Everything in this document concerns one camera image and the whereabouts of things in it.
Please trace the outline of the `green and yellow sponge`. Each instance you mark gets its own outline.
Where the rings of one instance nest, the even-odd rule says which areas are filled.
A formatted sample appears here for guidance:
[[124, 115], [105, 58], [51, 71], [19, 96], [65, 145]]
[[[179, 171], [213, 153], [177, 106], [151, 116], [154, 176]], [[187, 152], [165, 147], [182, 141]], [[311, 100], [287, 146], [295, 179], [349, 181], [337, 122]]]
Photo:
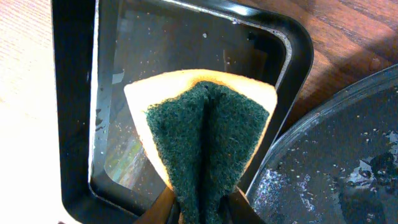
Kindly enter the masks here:
[[124, 87], [139, 140], [184, 223], [222, 223], [277, 105], [274, 86], [232, 73], [177, 70]]

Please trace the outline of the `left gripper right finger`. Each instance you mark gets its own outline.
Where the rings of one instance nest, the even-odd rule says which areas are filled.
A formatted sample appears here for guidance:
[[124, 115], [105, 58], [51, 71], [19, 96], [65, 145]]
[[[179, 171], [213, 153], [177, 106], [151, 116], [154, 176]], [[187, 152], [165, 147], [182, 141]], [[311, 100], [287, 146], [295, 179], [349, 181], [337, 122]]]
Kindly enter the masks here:
[[222, 220], [223, 224], [266, 224], [238, 187], [233, 193], [222, 198]]

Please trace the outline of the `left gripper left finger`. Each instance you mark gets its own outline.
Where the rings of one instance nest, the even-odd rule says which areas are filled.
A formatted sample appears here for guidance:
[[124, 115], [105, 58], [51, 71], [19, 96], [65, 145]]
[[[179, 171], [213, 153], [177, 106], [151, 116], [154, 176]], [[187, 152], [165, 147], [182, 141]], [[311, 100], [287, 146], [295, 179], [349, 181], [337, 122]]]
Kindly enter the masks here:
[[174, 192], [166, 187], [134, 224], [178, 224], [180, 207]]

